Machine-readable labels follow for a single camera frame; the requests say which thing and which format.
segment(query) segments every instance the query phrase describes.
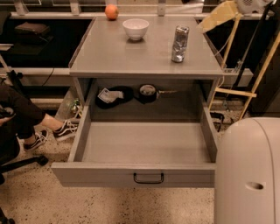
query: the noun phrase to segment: black object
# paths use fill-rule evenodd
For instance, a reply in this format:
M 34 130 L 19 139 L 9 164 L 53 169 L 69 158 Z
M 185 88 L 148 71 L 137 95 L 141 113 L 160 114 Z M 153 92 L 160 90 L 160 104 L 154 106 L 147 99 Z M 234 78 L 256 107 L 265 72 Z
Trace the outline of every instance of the black object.
M 11 13 L 9 11 L 0 11 L 0 35 L 2 35 L 4 24 L 10 16 Z
M 13 158 L 16 158 L 19 154 L 20 148 L 19 148 L 18 140 L 16 137 L 11 139 L 6 145 L 2 145 L 0 150 L 3 150 L 5 152 L 4 156 L 0 157 L 0 185 L 3 184 L 5 181 L 4 176 L 3 176 L 3 173 L 5 173 L 5 172 L 15 170 L 17 168 L 32 164 L 34 162 L 37 162 L 39 165 L 46 165 L 48 162 L 48 159 L 45 156 L 37 156 L 37 157 L 31 157 L 31 158 L 28 158 L 25 160 L 21 160 L 21 161 L 15 162 L 15 163 L 5 164 L 5 163 L 8 163 L 9 161 L 11 161 Z M 15 221 L 13 219 L 8 219 L 4 215 L 1 207 L 0 207 L 0 221 L 2 224 L 14 224 L 15 223 Z
M 235 89 L 238 86 L 238 84 L 239 84 L 239 82 L 242 78 L 243 72 L 245 70 L 245 66 L 247 65 L 248 60 L 250 60 L 250 57 L 249 57 L 250 51 L 252 51 L 252 49 L 254 47 L 256 47 L 256 44 L 258 44 L 257 43 L 257 38 L 260 35 L 260 32 L 262 31 L 263 26 L 265 25 L 264 22 L 265 22 L 265 19 L 268 15 L 269 11 L 270 11 L 270 6 L 271 5 L 272 5 L 272 2 L 266 5 L 265 10 L 262 14 L 262 17 L 261 17 L 260 21 L 258 22 L 257 27 L 255 28 L 254 34 L 253 34 L 253 36 L 252 36 L 252 38 L 251 38 L 251 40 L 248 44 L 248 47 L 246 49 L 246 52 L 244 53 L 243 58 L 241 60 L 241 63 L 242 63 L 241 64 L 241 69 L 240 69 L 240 71 L 238 73 L 238 76 L 237 76 L 237 79 L 236 79 L 236 81 L 233 85 L 233 89 Z
M 53 37 L 52 40 L 39 45 L 18 43 L 14 29 L 24 21 L 48 25 L 51 30 L 47 36 Z M 69 67 L 69 62 L 91 22 L 91 18 L 7 19 L 0 42 L 14 46 L 1 54 L 11 67 Z
M 152 85 L 142 85 L 139 89 L 139 96 L 135 97 L 142 104 L 154 102 L 158 97 L 158 91 Z
M 19 79 L 23 78 L 23 75 L 21 73 L 16 73 L 14 70 L 7 73 L 10 82 L 12 83 L 13 87 L 23 96 L 29 99 L 29 96 L 27 95 L 21 81 Z
M 137 179 L 137 174 L 133 173 L 133 180 L 139 185 L 159 185 L 164 183 L 165 181 L 165 175 L 163 173 L 160 173 L 160 180 L 139 180 Z
M 216 112 L 211 112 L 211 113 L 210 113 L 210 116 L 211 116 L 212 118 L 216 118 L 216 119 L 219 119 L 219 120 L 220 120 L 220 122 L 213 122 L 214 124 L 216 124 L 215 126 L 217 126 L 217 127 L 215 127 L 215 128 L 217 129 L 217 131 L 220 132 L 220 130 L 221 130 L 221 125 L 222 125 L 223 122 L 224 122 L 225 116 L 224 116 L 222 113 L 216 113 Z
M 21 38 L 19 41 L 14 43 L 14 46 L 10 48 L 9 51 L 5 52 L 8 55 L 24 55 L 24 56 L 39 56 L 42 51 L 50 44 L 53 36 L 47 35 L 44 39 L 39 39 L 37 41 L 41 42 L 33 42 L 29 43 L 29 39 L 25 41 Z
M 102 99 L 100 99 L 98 96 L 96 96 L 95 104 L 101 109 L 112 109 L 115 106 L 125 102 L 129 102 L 134 98 L 134 92 L 131 87 L 119 86 L 119 87 L 109 88 L 108 90 L 123 92 L 123 99 L 116 98 L 114 101 L 107 103 Z
M 26 44 L 41 44 L 48 42 L 47 34 L 50 30 L 50 26 L 46 24 L 29 22 L 24 22 L 15 27 L 17 41 Z
M 277 1 L 271 10 L 275 12 L 276 29 L 275 37 L 280 32 L 280 1 Z M 249 84 L 252 88 L 256 82 L 257 76 L 263 68 L 263 62 L 268 57 L 268 52 L 274 44 L 275 39 L 272 38 L 267 51 L 263 54 L 259 67 L 255 70 L 254 76 Z M 249 112 L 252 116 L 280 116 L 280 48 L 278 47 L 274 53 L 269 66 L 256 90 L 257 97 L 253 98 L 249 104 Z
M 0 222 L 2 224 L 15 224 L 16 222 L 13 219 L 8 219 L 4 212 L 2 211 L 1 207 L 0 207 Z
M 0 105 L 0 119 L 5 117 L 13 117 L 14 116 L 14 110 L 12 108 L 3 108 Z

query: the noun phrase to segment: open drawer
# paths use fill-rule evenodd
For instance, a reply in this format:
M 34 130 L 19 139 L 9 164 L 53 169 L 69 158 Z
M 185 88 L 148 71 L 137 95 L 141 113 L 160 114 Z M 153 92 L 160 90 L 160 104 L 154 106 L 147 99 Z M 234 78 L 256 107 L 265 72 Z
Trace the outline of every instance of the open drawer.
M 101 109 L 103 88 L 152 84 L 154 102 Z M 53 163 L 63 186 L 214 187 L 216 130 L 196 80 L 93 80 L 69 159 Z

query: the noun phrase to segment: yellow object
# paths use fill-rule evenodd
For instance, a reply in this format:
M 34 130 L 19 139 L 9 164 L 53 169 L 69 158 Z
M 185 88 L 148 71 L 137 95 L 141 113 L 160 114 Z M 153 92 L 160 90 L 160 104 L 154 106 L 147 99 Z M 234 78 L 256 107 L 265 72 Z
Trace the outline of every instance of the yellow object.
M 197 28 L 202 32 L 211 31 L 217 25 L 221 25 L 238 15 L 237 4 L 235 1 L 226 1 L 219 4 L 210 15 L 205 17 Z

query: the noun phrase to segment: speckled floor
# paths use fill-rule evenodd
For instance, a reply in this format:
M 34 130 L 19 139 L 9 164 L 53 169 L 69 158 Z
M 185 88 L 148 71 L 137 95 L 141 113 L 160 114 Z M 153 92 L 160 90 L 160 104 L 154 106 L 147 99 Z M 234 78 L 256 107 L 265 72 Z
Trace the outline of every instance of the speckled floor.
M 236 120 L 239 106 L 219 112 Z M 214 223 L 214 189 L 194 188 L 77 188 L 63 187 L 52 172 L 53 161 L 67 161 L 73 139 L 57 143 L 53 135 L 35 154 L 49 158 L 45 166 L 30 164 L 5 174 L 0 185 L 0 206 L 19 224 L 210 224 Z M 23 150 L 17 159 L 32 155 Z

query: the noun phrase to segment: tangerine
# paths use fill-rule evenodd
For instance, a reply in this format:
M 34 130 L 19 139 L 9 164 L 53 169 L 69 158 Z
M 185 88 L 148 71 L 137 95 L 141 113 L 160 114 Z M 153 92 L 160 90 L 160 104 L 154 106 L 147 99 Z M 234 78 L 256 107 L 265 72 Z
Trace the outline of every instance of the tangerine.
M 105 8 L 105 14 L 108 19 L 115 20 L 119 15 L 119 10 L 114 4 L 109 4 Z

